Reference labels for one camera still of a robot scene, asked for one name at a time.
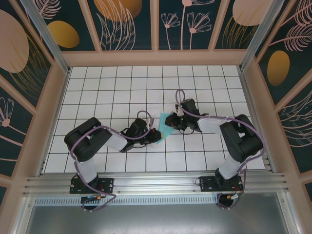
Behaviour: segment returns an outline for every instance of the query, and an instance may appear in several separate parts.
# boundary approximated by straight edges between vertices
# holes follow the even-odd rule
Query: white tile
[[[148,77],[147,89],[162,89],[162,77]]]
[[[130,103],[146,103],[146,90],[131,91]]]
[[[131,77],[132,67],[118,67],[116,77]]]
[[[178,89],[179,82],[177,77],[164,77],[163,78],[164,89]]]
[[[83,90],[98,90],[99,78],[86,79],[83,85]]]
[[[176,103],[176,90],[164,90],[164,102]]]
[[[145,153],[128,153],[126,171],[127,172],[144,172],[145,171]]]
[[[213,89],[226,89],[226,83],[224,77],[210,77],[211,87]]]
[[[186,170],[185,153],[166,153],[166,159],[168,172]]]
[[[74,125],[75,125],[74,119],[59,119],[55,135],[65,136],[71,130],[74,129]]]
[[[211,89],[196,89],[198,102],[214,102]]]
[[[163,103],[162,90],[147,90],[147,103]]]
[[[223,137],[223,136],[221,136],[221,141],[222,141],[223,150],[227,151],[227,150],[228,150],[228,147],[227,147],[226,144],[225,144],[225,140],[224,140],[224,137]]]
[[[194,77],[197,89],[211,89],[209,77]]]
[[[222,66],[222,67],[223,67],[224,76],[228,76],[228,77],[238,76],[236,66]]]
[[[67,145],[64,142],[64,136],[54,136],[50,153],[68,153]]]
[[[86,67],[73,67],[70,78],[85,78],[86,71]]]
[[[166,171],[166,154],[165,153],[147,153],[146,154],[146,171],[147,172]]]
[[[164,104],[159,103],[148,103],[147,104],[147,112],[150,113],[150,115],[153,118],[159,118],[161,113],[164,113]]]
[[[81,91],[68,91],[65,94],[63,104],[79,104]]]
[[[208,69],[207,66],[193,66],[194,77],[207,77]]]
[[[230,102],[227,89],[213,89],[214,102]]]
[[[232,107],[234,111],[234,116],[238,116],[240,114],[250,116],[247,103],[245,102],[232,102]]]
[[[99,91],[97,95],[97,104],[111,104],[113,103],[113,91]]]
[[[173,111],[176,111],[176,107],[174,104],[164,104],[164,113],[170,114]]]
[[[117,78],[115,84],[115,90],[130,90],[131,78]]]
[[[80,126],[81,124],[83,124],[85,121],[87,121],[87,119],[76,119],[75,120],[75,128]]]
[[[207,66],[210,77],[222,77],[224,76],[222,66]]]
[[[80,104],[95,104],[97,102],[97,91],[83,91]]]
[[[185,93],[185,99],[190,99],[191,98],[191,99],[193,99],[195,101],[195,103],[198,102],[195,89],[185,89],[184,93]]]
[[[148,66],[147,77],[162,77],[161,66]]]
[[[115,91],[114,104],[116,103],[129,103],[130,91]]]
[[[96,105],[95,117],[99,118],[111,118],[112,116],[112,104]]]
[[[84,79],[69,79],[67,91],[81,91]]]
[[[88,67],[86,78],[100,78],[102,67]]]
[[[242,84],[240,83],[239,77],[225,77],[228,89],[241,89]]]
[[[186,152],[185,156],[188,171],[207,170],[204,152]]]
[[[164,77],[177,77],[177,66],[162,66]]]
[[[130,104],[130,115],[129,118],[137,118],[137,113],[139,111],[146,111],[146,104]],[[140,117],[146,117],[145,113],[141,113]]]
[[[105,172],[106,154],[97,153],[93,157],[96,172]]]
[[[126,154],[107,154],[106,171],[105,172],[125,172],[126,170]]]
[[[221,137],[218,134],[203,134],[205,151],[222,151]]]
[[[217,116],[234,116],[231,103],[215,103],[214,105]]]
[[[114,118],[111,121],[111,128],[113,128],[116,131],[120,132],[123,129],[128,127],[128,122],[129,122],[128,119]]]
[[[204,113],[212,116],[216,115],[214,103],[198,103],[198,109],[201,115]]]
[[[78,105],[62,105],[59,118],[60,119],[75,119],[77,116]]]
[[[131,89],[132,90],[146,90],[147,78],[132,78]]]
[[[246,101],[245,95],[242,89],[229,89],[231,102]]]
[[[99,90],[114,90],[116,78],[102,78],[99,83]]]
[[[101,78],[115,78],[117,67],[103,67]]]
[[[192,66],[178,66],[177,72],[179,77],[192,77],[193,69]]]
[[[159,144],[153,143],[146,146],[146,152],[165,152],[165,141],[161,141]]]
[[[185,151],[204,151],[201,134],[184,135]]]
[[[147,77],[147,66],[133,66],[132,77]]]
[[[45,173],[63,173],[65,171],[68,154],[50,154]]]
[[[194,89],[194,77],[179,77],[180,89]]]
[[[114,104],[112,118],[128,118],[129,104]]]
[[[225,161],[223,151],[205,152],[205,156],[208,171],[215,171]]]
[[[90,119],[94,116],[95,105],[80,105],[77,118]]]
[[[68,158],[67,158],[65,172],[66,173],[76,173],[77,172],[75,165],[74,165],[74,160],[72,159],[72,157],[70,155],[68,155]]]
[[[184,151],[183,135],[170,135],[166,139],[167,152],[182,152]]]
[[[249,161],[247,163],[247,169],[248,170],[264,170],[265,166],[264,166],[262,157],[259,157],[259,158],[256,158],[256,159]]]

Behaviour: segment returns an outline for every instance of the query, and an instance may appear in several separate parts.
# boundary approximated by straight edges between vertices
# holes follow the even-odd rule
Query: gray metal floor
[[[233,210],[215,204],[34,207],[28,234],[286,234],[275,194],[245,194]]]

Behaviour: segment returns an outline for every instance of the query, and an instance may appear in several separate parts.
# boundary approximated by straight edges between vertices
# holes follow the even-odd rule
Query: light blue fabric
[[[174,128],[169,127],[165,124],[166,118],[169,116],[170,114],[164,114],[161,113],[160,114],[160,120],[159,120],[159,129],[158,131],[161,132],[162,138],[157,142],[157,144],[159,144],[163,139],[165,139],[167,136],[169,136],[173,131]]]

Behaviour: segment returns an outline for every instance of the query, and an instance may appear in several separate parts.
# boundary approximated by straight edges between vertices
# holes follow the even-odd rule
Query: robotic arm
[[[166,118],[165,124],[176,130],[185,131],[187,127],[197,132],[209,132],[223,135],[229,155],[225,162],[216,170],[215,181],[222,189],[231,183],[246,159],[255,155],[263,148],[261,139],[245,125],[226,119],[207,118],[208,114],[200,115],[193,99],[187,99],[176,105],[176,112]],[[253,127],[245,115],[235,119]]]

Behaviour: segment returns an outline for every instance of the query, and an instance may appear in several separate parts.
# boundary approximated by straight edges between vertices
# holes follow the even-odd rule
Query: cable
[[[209,115],[209,116],[198,116],[198,115],[194,115],[194,114],[192,114],[192,113],[190,113],[190,112],[184,110],[183,107],[181,106],[180,102],[178,101],[178,97],[177,97],[177,95],[178,95],[179,92],[181,92],[181,93],[183,94],[183,100],[182,100],[182,101],[185,100],[185,92],[184,92],[182,89],[177,89],[177,91],[175,92],[175,101],[176,101],[177,105],[181,108],[181,110],[182,110],[183,112],[187,113],[188,115],[193,116],[193,117],[196,117],[196,118],[215,118],[215,119],[224,119],[224,120],[234,121],[234,122],[237,122],[237,123],[239,123],[239,124],[242,124],[242,125],[246,126],[247,128],[249,128],[250,130],[252,130],[252,131],[259,137],[259,139],[261,140],[262,145],[263,145],[263,150],[261,151],[261,153],[260,153],[259,155],[255,156],[255,157],[250,157],[250,158],[246,159],[245,162],[243,162],[242,165],[240,165],[240,167],[237,169],[236,173],[239,174],[239,173],[241,172],[241,169],[242,169],[242,168],[246,165],[246,163],[248,163],[249,161],[254,160],[254,159],[256,159],[256,158],[259,158],[259,157],[261,157],[261,156],[264,155],[264,153],[265,153],[266,150],[267,150],[266,144],[265,144],[265,142],[264,142],[264,139],[263,139],[262,135],[261,135],[254,127],[252,127],[252,126],[250,126],[249,124],[247,124],[247,123],[245,123],[245,122],[243,122],[243,121],[240,121],[240,120],[238,120],[238,119],[236,119],[236,118],[221,117],[221,116],[211,116],[211,115]]]
[[[84,185],[85,185],[87,188],[91,189],[92,191],[96,192],[97,194],[102,194],[102,195],[106,195],[106,196],[112,196],[112,198],[109,199],[107,202],[105,202],[103,205],[97,206],[97,207],[95,207],[95,208],[92,209],[92,210],[87,210],[87,209],[84,207],[84,204],[85,204],[85,202],[84,202],[84,203],[82,204],[82,207],[83,207],[83,210],[84,210],[85,212],[92,212],[92,211],[94,212],[94,211],[98,211],[98,210],[102,209],[104,206],[106,206],[108,203],[110,203],[112,200],[114,200],[114,199],[117,197],[117,195],[116,195],[116,194],[104,193],[104,192],[99,191],[99,190],[97,190],[97,189],[95,189],[95,188],[92,188],[92,187],[83,179],[83,177],[80,176],[80,170],[79,170],[78,165],[77,165],[77,157],[74,155],[74,149],[77,147],[77,145],[78,145],[85,137],[87,137],[87,136],[88,136],[89,134],[91,134],[92,132],[94,132],[94,131],[96,131],[96,130],[98,130],[98,129],[101,129],[101,128],[107,129],[107,130],[109,130],[109,131],[111,131],[111,132],[114,132],[114,133],[116,133],[116,134],[118,134],[118,135],[122,135],[123,138],[130,139],[130,140],[138,140],[138,139],[144,138],[144,137],[149,133],[149,131],[152,129],[152,125],[153,125],[153,123],[154,123],[154,119],[152,118],[152,116],[150,115],[150,113],[148,113],[147,111],[139,111],[139,112],[137,113],[137,117],[138,117],[138,115],[139,115],[140,113],[142,113],[142,112],[146,113],[146,114],[149,116],[149,119],[151,120],[151,125],[150,125],[148,131],[147,131],[145,134],[143,134],[142,136],[139,136],[139,137],[128,137],[128,136],[122,135],[120,132],[118,132],[118,131],[116,131],[116,130],[114,130],[114,129],[112,129],[112,128],[109,128],[109,127],[107,127],[107,126],[101,125],[101,126],[98,126],[98,127],[95,127],[95,128],[93,128],[93,129],[91,129],[91,130],[88,131],[86,134],[84,134],[81,138],[79,138],[79,140],[76,141],[76,143],[73,145],[72,149],[70,150],[70,156],[71,156],[71,157],[73,158],[73,160],[74,160],[74,165],[75,165],[75,169],[76,169],[76,171],[77,171],[77,175],[79,176],[79,178],[81,179],[81,181],[84,183]]]

